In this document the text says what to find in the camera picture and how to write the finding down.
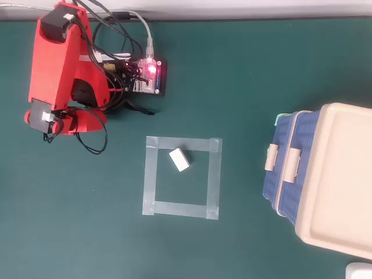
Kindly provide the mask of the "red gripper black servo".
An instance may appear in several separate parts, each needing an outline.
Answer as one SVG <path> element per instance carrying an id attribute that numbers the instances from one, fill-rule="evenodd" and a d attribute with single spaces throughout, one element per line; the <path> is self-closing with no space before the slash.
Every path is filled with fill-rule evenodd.
<path id="1" fill-rule="evenodd" d="M 50 103 L 37 99 L 31 100 L 31 107 L 24 120 L 34 130 L 44 135 L 69 135 L 87 133 L 103 129 L 107 117 L 101 110 L 75 110 L 68 115 L 70 107 L 53 109 Z"/>

